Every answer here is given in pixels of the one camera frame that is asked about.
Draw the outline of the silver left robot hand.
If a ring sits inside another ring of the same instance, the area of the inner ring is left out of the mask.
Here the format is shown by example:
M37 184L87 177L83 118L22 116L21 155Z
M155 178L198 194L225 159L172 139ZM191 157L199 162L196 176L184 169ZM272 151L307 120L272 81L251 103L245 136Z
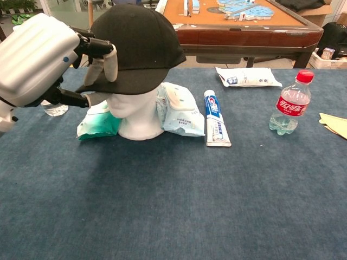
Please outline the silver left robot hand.
M117 50L110 41L43 13L33 16L1 42L1 101L10 107L34 107L43 100L92 106L88 97L60 88L64 72L78 68L83 55L92 59L85 86L101 72L109 82L117 79Z

